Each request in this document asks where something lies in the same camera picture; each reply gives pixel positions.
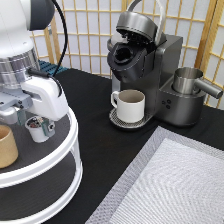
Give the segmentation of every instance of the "black table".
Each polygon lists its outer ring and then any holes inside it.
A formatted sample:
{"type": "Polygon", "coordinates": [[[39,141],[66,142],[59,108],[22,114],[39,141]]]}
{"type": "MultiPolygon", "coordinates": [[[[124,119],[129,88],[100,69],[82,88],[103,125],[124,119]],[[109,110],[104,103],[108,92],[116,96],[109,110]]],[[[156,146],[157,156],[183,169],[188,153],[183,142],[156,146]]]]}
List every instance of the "black table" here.
{"type": "Polygon", "coordinates": [[[224,111],[204,106],[193,127],[177,128],[152,120],[137,132],[109,121],[111,80],[75,69],[57,76],[79,123],[83,179],[71,202],[47,224],[85,223],[158,126],[224,150],[224,111]]]}

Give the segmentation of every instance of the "coffee machine drip tray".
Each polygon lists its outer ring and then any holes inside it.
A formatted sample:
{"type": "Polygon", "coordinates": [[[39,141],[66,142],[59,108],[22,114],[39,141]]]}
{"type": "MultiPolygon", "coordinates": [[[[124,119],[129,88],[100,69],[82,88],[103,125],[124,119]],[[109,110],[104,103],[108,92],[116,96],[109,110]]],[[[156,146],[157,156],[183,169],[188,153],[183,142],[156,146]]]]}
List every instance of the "coffee machine drip tray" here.
{"type": "Polygon", "coordinates": [[[153,117],[152,115],[145,113],[145,116],[144,118],[142,118],[142,120],[136,123],[126,123],[124,121],[121,121],[117,117],[117,111],[115,108],[109,114],[109,118],[112,124],[114,124],[116,127],[120,129],[124,129],[125,131],[135,131],[137,129],[144,127],[151,120],[152,117],[153,117]]]}

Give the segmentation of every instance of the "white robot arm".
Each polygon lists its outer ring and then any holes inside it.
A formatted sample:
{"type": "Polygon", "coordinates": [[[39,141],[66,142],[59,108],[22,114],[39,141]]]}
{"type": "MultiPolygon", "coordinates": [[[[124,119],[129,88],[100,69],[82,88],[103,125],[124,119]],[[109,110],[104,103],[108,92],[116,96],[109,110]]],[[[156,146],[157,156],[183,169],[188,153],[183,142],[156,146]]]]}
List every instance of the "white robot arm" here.
{"type": "Polygon", "coordinates": [[[15,123],[14,108],[53,121],[68,112],[64,92],[59,96],[52,79],[27,72],[40,69],[27,30],[45,29],[53,15],[51,0],[0,0],[0,121],[15,123]]]}

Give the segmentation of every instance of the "coffee machine lid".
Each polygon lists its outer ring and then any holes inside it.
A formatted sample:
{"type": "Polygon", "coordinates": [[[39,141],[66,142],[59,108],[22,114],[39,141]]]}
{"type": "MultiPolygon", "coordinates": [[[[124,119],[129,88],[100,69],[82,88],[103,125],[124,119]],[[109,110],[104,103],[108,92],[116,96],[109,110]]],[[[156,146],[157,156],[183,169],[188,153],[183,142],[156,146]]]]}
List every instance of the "coffee machine lid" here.
{"type": "Polygon", "coordinates": [[[165,35],[162,32],[165,24],[165,11],[160,3],[160,0],[156,0],[160,8],[160,22],[159,27],[147,16],[133,12],[135,6],[141,0],[134,0],[128,6],[126,12],[121,13],[117,31],[124,34],[138,34],[144,36],[148,41],[155,42],[156,46],[159,46],[161,42],[165,41],[165,35]]]}
{"type": "Polygon", "coordinates": [[[117,31],[124,33],[131,31],[146,37],[149,41],[155,41],[157,25],[147,16],[135,12],[123,12],[117,24],[117,31]]]}

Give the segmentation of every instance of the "coffee machine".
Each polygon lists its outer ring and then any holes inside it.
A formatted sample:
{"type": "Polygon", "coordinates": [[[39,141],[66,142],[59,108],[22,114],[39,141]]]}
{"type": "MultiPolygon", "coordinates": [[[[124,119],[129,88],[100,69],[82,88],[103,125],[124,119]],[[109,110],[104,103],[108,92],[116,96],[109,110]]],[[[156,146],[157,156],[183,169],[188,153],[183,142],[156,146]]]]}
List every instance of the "coffee machine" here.
{"type": "MultiPolygon", "coordinates": [[[[145,94],[145,119],[141,124],[130,126],[115,119],[114,111],[110,119],[123,128],[142,127],[152,117],[175,126],[194,125],[200,118],[206,92],[220,98],[222,91],[204,81],[198,91],[190,94],[173,88],[183,38],[163,33],[165,11],[159,0],[159,26],[147,16],[133,12],[140,1],[133,1],[127,11],[121,13],[116,27],[121,38],[116,41],[112,37],[108,41],[107,60],[113,73],[113,85],[119,86],[121,91],[135,89],[145,94]]],[[[180,79],[191,79],[188,74],[185,76],[180,79]]]]}

